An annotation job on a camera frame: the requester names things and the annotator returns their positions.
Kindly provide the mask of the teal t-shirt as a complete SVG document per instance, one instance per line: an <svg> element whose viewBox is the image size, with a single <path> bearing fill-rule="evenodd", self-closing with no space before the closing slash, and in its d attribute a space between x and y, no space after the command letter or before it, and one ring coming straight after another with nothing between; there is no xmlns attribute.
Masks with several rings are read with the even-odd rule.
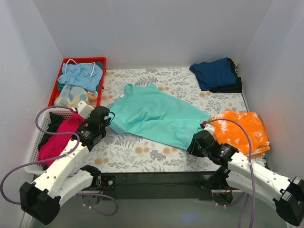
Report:
<svg viewBox="0 0 304 228"><path fill-rule="evenodd" d="M115 114L110 127L158 143L186 150L200 124L211 116L193 105L168 95L152 84L126 84L124 92L110 105Z"/></svg>

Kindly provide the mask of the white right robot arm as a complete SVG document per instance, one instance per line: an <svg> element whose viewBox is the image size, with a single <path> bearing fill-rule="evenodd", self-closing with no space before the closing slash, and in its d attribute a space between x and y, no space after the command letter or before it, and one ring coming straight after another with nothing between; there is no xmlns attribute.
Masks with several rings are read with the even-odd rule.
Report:
<svg viewBox="0 0 304 228"><path fill-rule="evenodd" d="M285 222L300 226L304 219L304 181L301 178L291 179L256 162L250 163L235 147L226 143L219 144L205 130L194 134L187 151L197 157L207 157L219 165L203 181L203 186L212 189L239 189L274 208Z"/></svg>

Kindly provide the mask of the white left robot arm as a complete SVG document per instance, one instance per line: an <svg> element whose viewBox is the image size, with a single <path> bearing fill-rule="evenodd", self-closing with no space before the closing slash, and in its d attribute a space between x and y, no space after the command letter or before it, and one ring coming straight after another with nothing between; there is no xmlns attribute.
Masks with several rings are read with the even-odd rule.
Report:
<svg viewBox="0 0 304 228"><path fill-rule="evenodd" d="M115 117L107 107L92 108L80 103L77 113L83 117L75 134L46 171L19 189L21 209L47 225L58 215L61 206L85 189L101 190L105 184L94 166L80 167L81 161L106 136L106 127Z"/></svg>

